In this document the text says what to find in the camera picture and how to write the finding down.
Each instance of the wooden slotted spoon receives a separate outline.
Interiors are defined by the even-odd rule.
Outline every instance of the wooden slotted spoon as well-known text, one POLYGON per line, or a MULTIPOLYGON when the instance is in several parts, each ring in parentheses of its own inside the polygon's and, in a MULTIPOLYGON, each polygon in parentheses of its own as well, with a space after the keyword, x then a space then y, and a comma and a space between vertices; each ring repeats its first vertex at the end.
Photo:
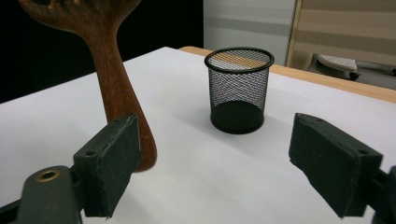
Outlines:
POLYGON ((157 160, 157 148, 117 46, 120 24, 140 0, 18 1, 34 20, 84 39, 92 54, 107 122, 132 114, 138 116, 143 160, 136 171, 151 168, 157 160))

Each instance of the black curtain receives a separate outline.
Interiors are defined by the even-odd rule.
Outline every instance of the black curtain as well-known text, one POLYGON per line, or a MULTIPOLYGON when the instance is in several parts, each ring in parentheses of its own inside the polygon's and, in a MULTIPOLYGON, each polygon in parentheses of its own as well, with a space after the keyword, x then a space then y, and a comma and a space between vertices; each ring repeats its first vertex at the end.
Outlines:
MULTIPOLYGON (((0 103, 94 72, 91 53, 77 35, 30 18, 17 0, 2 3, 0 103)), ((201 0, 142 0, 118 32, 126 61, 162 47, 202 47, 201 0)))

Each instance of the mesh cup rim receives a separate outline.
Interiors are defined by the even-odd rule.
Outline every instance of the mesh cup rim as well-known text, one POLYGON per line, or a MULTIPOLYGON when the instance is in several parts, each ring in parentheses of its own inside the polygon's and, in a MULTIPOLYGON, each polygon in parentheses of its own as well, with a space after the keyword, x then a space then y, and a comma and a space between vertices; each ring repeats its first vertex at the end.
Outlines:
POLYGON ((267 51, 265 49, 258 49, 258 48, 253 48, 253 47, 234 47, 234 48, 218 49, 218 50, 215 50, 215 51, 209 53, 205 57, 205 65, 206 65, 206 67, 208 67, 209 69, 212 69, 212 70, 214 70, 216 72, 228 73, 228 74, 246 74, 246 73, 259 72, 261 70, 268 69, 271 65, 274 64, 274 61, 275 61, 275 57, 274 57, 274 55, 271 52, 269 52, 269 51, 267 51), (213 64, 211 64, 209 62, 210 58, 212 58, 216 54, 223 53, 223 52, 226 52, 226 51, 232 51, 232 50, 254 50, 254 51, 258 51, 260 53, 264 53, 265 55, 267 55, 270 58, 270 61, 268 63, 266 63, 265 65, 260 66, 260 67, 250 68, 250 69, 237 69, 237 70, 220 68, 220 67, 217 67, 217 66, 215 66, 215 65, 213 65, 213 64))

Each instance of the spoon handle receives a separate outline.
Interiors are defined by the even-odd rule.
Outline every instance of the spoon handle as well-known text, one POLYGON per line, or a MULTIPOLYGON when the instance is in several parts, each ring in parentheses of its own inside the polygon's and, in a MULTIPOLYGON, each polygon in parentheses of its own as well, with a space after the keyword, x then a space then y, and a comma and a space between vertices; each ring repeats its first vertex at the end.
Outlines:
POLYGON ((117 32, 91 35, 85 38, 85 41, 92 53, 107 122, 132 114, 137 115, 143 160, 136 171, 145 171, 154 165, 157 149, 149 124, 122 63, 117 47, 117 32))

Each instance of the black mesh pencil cup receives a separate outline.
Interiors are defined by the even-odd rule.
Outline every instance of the black mesh pencil cup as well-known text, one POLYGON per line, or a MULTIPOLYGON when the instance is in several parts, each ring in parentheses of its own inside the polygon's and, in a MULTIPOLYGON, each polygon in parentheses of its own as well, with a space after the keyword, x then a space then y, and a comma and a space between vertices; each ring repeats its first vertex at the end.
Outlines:
POLYGON ((274 56, 263 49, 228 48, 205 57, 210 120, 226 133, 251 133, 264 123, 268 73, 274 56))

